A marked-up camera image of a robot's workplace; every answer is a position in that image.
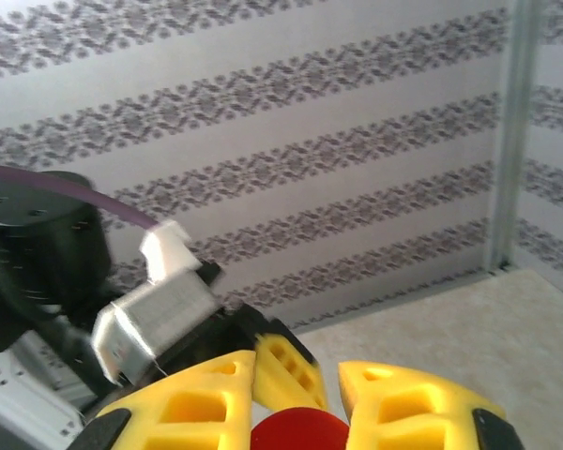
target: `red object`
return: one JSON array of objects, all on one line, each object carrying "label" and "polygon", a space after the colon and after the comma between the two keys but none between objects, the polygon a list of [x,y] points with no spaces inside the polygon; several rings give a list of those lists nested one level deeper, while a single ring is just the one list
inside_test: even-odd
[{"label": "red object", "polygon": [[345,450],[349,427],[329,412],[291,408],[254,427],[251,450]]}]

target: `beige floor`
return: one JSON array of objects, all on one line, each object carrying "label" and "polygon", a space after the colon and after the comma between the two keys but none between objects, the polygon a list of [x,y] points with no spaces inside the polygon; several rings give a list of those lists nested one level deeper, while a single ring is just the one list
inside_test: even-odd
[{"label": "beige floor", "polygon": [[[505,408],[527,450],[563,449],[563,293],[532,271],[494,277],[300,336],[345,415],[336,365],[426,370]],[[266,413],[255,411],[257,422]]]}]

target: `yellow foam pad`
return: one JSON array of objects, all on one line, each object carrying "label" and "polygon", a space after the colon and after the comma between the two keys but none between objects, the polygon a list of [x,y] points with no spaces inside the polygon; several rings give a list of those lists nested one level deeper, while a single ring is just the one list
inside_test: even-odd
[{"label": "yellow foam pad", "polygon": [[327,411],[320,367],[280,335],[259,337],[252,397],[273,412],[297,407]]},{"label": "yellow foam pad", "polygon": [[229,353],[110,404],[132,413],[113,450],[249,450],[254,365]]},{"label": "yellow foam pad", "polygon": [[475,392],[429,373],[362,361],[338,370],[351,422],[346,450],[474,450],[472,411],[505,416]]}]

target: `wallpaper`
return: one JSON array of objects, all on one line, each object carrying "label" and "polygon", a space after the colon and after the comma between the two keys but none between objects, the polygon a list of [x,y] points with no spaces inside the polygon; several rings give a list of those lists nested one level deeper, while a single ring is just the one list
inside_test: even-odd
[{"label": "wallpaper", "polygon": [[[223,266],[222,302],[292,326],[424,293],[482,270],[506,6],[0,2],[0,164],[177,219]],[[563,179],[549,162],[538,192]],[[142,233],[103,225],[130,289]]]},{"label": "wallpaper", "polygon": [[515,261],[563,290],[563,1],[547,1],[519,199]]}]

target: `patterned wallpaper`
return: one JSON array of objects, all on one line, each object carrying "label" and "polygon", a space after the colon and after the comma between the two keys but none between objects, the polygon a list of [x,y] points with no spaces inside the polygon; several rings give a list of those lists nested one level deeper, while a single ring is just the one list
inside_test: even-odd
[{"label": "patterned wallpaper", "polygon": [[563,0],[544,10],[515,261],[563,290]]},{"label": "patterned wallpaper", "polygon": [[[481,271],[507,4],[0,2],[0,164],[176,218],[224,302],[293,326],[390,303]],[[141,231],[104,226],[131,288]]]}]

